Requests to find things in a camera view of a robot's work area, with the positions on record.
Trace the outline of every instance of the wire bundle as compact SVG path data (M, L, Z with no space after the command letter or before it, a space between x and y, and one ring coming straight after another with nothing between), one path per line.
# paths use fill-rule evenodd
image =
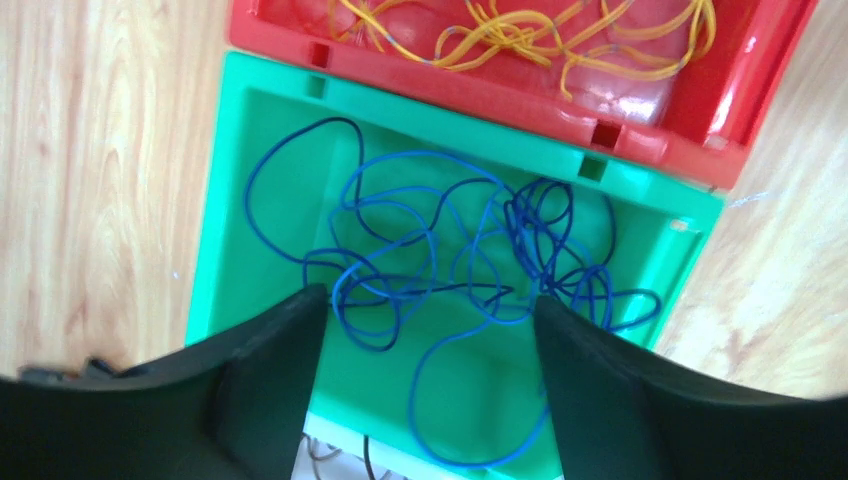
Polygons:
M336 123L350 127L358 142L357 168L345 182L339 196L339 205L329 214L328 229L334 245L314 249L298 258L276 245L259 226L251 204L251 192L265 165L277 152L292 140L320 128ZM448 188L430 186L404 186L388 188L368 195L363 194L366 174L377 165L390 162L409 161L410 158L427 158L431 162L447 162L468 172L468 177ZM402 171L398 165L395 171ZM464 189L487 188L488 197L483 212L472 222L471 228L456 207L452 196ZM432 208L426 213L399 201L410 194L420 198L431 198ZM408 398L408 422L419 445L434 460L460 468L491 468L508 463L526 451L535 441L547 419L547 408L543 409L528 438L513 452L498 459L468 463L443 458L433 451L421 436L416 419L416 392L422 369L429 358L440 348L452 342L476 335L495 325L516 325L529 319L535 299L540 294L552 295L579 309L586 305L590 321L602 328L616 332L632 328L653 320L661 310L659 296L650 290L630 289L615 291L613 278L608 269L616 249L617 234L615 213L607 197L602 198L609 217L610 246L606 255L595 261L586 245L574 238L577 212L574 191L571 185L538 178L520 188L513 188L490 172L481 169L455 155L443 152L417 150L381 155L365 160L362 131L351 120L331 117L306 126L277 142L257 163L248 177L244 191L244 209L247 221L257 237L271 250L283 258L302 267L302 282L310 282L310 269L331 268L339 272L332 286L330 304L346 334L359 347L385 352L397 342L403 325L411 321L414 314L437 294L462 295L479 312L481 321L466 331L445 337L432 345L419 360ZM414 219L417 226L393 236L378 231L366 220L368 212L386 215L391 209L399 210ZM341 215L352 215L361 233L377 245L373 251L362 253L347 248L343 239L356 237L355 232L337 231L336 219ZM459 231L464 244L445 255L440 245L444 242L440 233L445 224ZM509 245L517 265L531 281L529 291L519 291L515 286L505 285L493 260L482 245L500 239ZM426 252L416 255L415 252ZM378 267L381 258L403 253L403 265L388 262ZM639 318L624 323L613 323L615 299L624 296L642 296L653 302L653 308ZM370 331L355 326L348 316L353 308L389 308L393 322L388 329Z
M565 57L566 61L560 75L560 90L569 100L572 99L572 94L566 88L565 80L568 72L574 67L591 68L636 81L659 81L676 75L691 60L706 54L712 47L716 35L716 15L712 0L690 0L688 6L674 18L663 24L646 28L625 28L618 24L635 0L622 0L612 9L608 0L599 0L600 19L568 39L562 37L559 29L584 11L592 0L576 0L553 18L529 9L499 13L497 0L489 0L490 11L487 12L481 4L464 0L477 26L475 28L463 25L448 27L436 41L433 58L426 59L397 42L378 19L380 14L393 7L424 0L386 0L373 9L368 6L366 0L359 0L358 6L354 5L352 0L328 1L330 35L334 40L346 42L350 39L352 32L365 28L379 51L385 52L379 40L382 37L403 57L447 70L463 71L477 68L502 51L511 51L545 68L551 68L554 59ZM337 1L358 17L358 20L341 34L336 31L333 22ZM586 40L608 28L611 28L622 41L637 43L669 35L683 26L687 20L689 21L687 49L680 58L650 55L628 43L601 45L584 53L575 51ZM461 35L463 38L450 52L444 53L445 43L454 35ZM553 39L553 47L540 45L540 42L546 38ZM467 60L471 50L478 44L485 46L485 50L475 58ZM619 53L644 68L624 67L601 59L601 57Z

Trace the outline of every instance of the blue cable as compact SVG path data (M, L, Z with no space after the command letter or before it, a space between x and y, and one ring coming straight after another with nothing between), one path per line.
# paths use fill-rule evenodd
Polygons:
M333 246L308 252L303 258L297 258L276 245L260 228L252 209L251 194L262 169L279 150L290 142L312 130L331 123L349 126L358 143L356 169L345 182L339 196L339 206L328 215L328 228ZM370 195L362 195L362 185L366 172L375 165L397 160L426 157L439 161L448 161L468 170L472 177L457 182L444 191L427 186L408 186L382 190ZM462 216L450 197L461 188L472 184L490 184L492 193L485 201L481 215L472 234L462 221ZM543 218L543 210L550 205L549 198L554 192L564 195L564 206L556 210L551 218ZM409 205L394 200L399 195L418 193L437 198L436 208L431 218L425 218ZM589 320L600 327L618 332L643 325L656 318L662 302L655 292L646 289L614 291L612 274L608 269L616 249L617 226L612 202L603 196L610 222L610 246L600 263L592 261L589 249L572 236L575 222L574 192L571 185L551 179L539 178L521 188L514 189L486 170L454 155L428 150L390 153L365 160L365 142L362 131L351 120L343 117L330 117L301 128L274 144L262 156L248 176L244 190L243 206L250 228L257 238L271 251L282 258L302 267L302 281L309 283L311 267L329 267L340 275L331 289L329 303L342 328L354 344L368 351L385 352L398 341L401 330L415 312L434 294L454 293L463 295L477 310L482 321L479 325L464 332L445 337L433 344L416 365L407 405L407 417L410 431L421 449L434 461L456 468L485 469L494 468L511 462L525 453L540 435L549 415L547 406L542 409L526 439L513 451L486 462L458 462L440 456L429 447L418 428L416 412L416 393L421 372L427 361L440 348L452 342L476 335L493 324L514 325L532 316L535 298L540 294L552 295L565 301L575 310L584 303L588 305ZM365 209L400 209L409 214L417 227L391 239L376 231L364 216ZM442 210L447 210L456 228L461 232L465 245L448 262L447 272L439 270L439 236L435 228L440 224ZM334 221L344 213L355 215L363 231L378 241L379 248L361 254L342 246L342 238L336 232ZM520 296L515 287L504 285L496 264L480 248L480 243L489 238L503 237L511 247L515 260L530 282L530 292ZM377 262L381 257L421 244L427 255L414 273L383 272ZM326 258L340 258L340 262ZM459 281L457 272L463 261L465 281ZM564 265L574 267L567 271ZM493 279L493 283L475 281L475 269L483 268ZM448 280L438 280L440 274ZM365 299L354 299L355 292L367 294ZM647 297L653 301L654 308L639 318L613 325L613 306L615 299L622 297ZM596 315L596 303L602 302L600 318ZM373 308L388 306L393 312L392 326L382 331L369 331L353 325L347 315L349 308ZM373 342L386 339L385 343Z

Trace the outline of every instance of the plastic bin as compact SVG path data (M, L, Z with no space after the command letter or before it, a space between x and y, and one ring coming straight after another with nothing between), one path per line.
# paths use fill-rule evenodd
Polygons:
M723 206L721 198L647 168L310 70L230 53L187 344L244 321L300 288L300 267L275 255L250 230L242 195L250 171L271 145L329 116L357 122L368 157L438 149L504 179L543 175L573 183L575 197L609 195L618 217L619 247L610 264L617 289L650 288L664 303L656 321L623 333L646 348L657 339ZM355 168L355 150L349 130L328 128L281 151L253 190L254 211L266 234L298 255L327 246L329 234L322 225ZM386 175L384 182L454 175L450 168L418 159ZM480 200L466 199L469 204ZM386 216L384 221L395 220ZM589 241L593 235L599 243L602 239L602 245L589 244L590 249L603 249L609 234L599 232L596 223L586 216L579 228ZM339 233L357 240L355 232ZM398 344L382 354L355 346L331 318L310 412L426 460L406 422L413 369L437 339L468 327L463 322L479 321L467 319L466 307L454 297L434 296L429 302L419 312L424 320L405 325ZM641 308L632 299L616 305L616 312L632 315ZM452 344L428 364L419 386L423 434L439 452L457 460L503 454L525 438L543 407L540 379L532 322L491 327ZM456 472L471 479L551 480L560 474L552 428L548 424L531 450L495 471Z
M644 0L633 8L647 17L638 19L640 25L652 25L671 18L686 2ZM574 102L559 90L558 68L545 70L506 53L483 68L453 73L408 61L388 47L388 54L380 53L367 35L345 44L331 41L328 0L234 0L230 41L286 63L729 189L816 0L714 3L715 46L673 81L639 83L578 68L570 74L576 82ZM562 5L555 0L498 2L501 12L533 8L554 13ZM343 11L338 22L344 28L352 15L341 6L337 10ZM460 0L428 0L394 7L381 20L405 45L411 42L413 50L432 56L435 36L449 25L468 23L469 15ZM681 41L678 36L654 42L652 52L668 53Z

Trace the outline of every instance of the light wood tabletop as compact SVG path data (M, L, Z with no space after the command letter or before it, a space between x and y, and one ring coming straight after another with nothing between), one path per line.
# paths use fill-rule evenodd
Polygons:
M0 2L0 373L182 345L226 2ZM848 393L848 16L822 0L658 345Z

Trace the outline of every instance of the green plastic tray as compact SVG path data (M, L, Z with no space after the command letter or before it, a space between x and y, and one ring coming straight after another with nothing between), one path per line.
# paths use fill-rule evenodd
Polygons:
M650 288L664 302L657 321L622 335L645 348L659 336L723 206L720 198L612 157L363 85L230 53L224 66L187 344L244 321L300 288L300 267L277 257L249 229L242 195L250 170L271 145L329 116L348 117L360 125L369 158L437 149L464 156L514 184L539 175L573 183L575 197L587 199L581 208L590 212L578 220L577 235L595 239L598 244L589 245L595 252L607 248L609 232L604 230L602 204L591 198L599 192L609 195L618 222L619 246L610 264L616 289ZM344 128L324 127L296 140L271 161L254 188L259 223L294 254L331 245L327 214L338 204L341 185L355 167L355 138ZM449 167L434 160L409 160L403 171L384 171L380 186L467 177ZM480 205L482 197L474 192L465 193L457 204ZM392 222L398 222L398 228L408 227L390 215L382 227L392 228ZM343 238L360 240L360 233L341 229ZM508 251L497 253L503 253L496 255L500 266L512 265ZM333 281L329 276L324 279ZM644 308L639 299L622 301L616 305L616 316L631 318ZM432 297L404 326L397 345L383 354L356 347L331 318L310 413L426 460L407 428L413 369L438 339L479 322L479 317L466 314L467 309L455 296ZM363 315L367 314L355 321L379 326L388 322L382 314ZM455 342L436 354L422 375L418 396L422 434L443 456L458 461L500 456L526 437L543 407L540 378L531 322L491 327ZM522 480L551 480L561 473L550 424L532 449L512 463L492 471L452 471L470 479Z

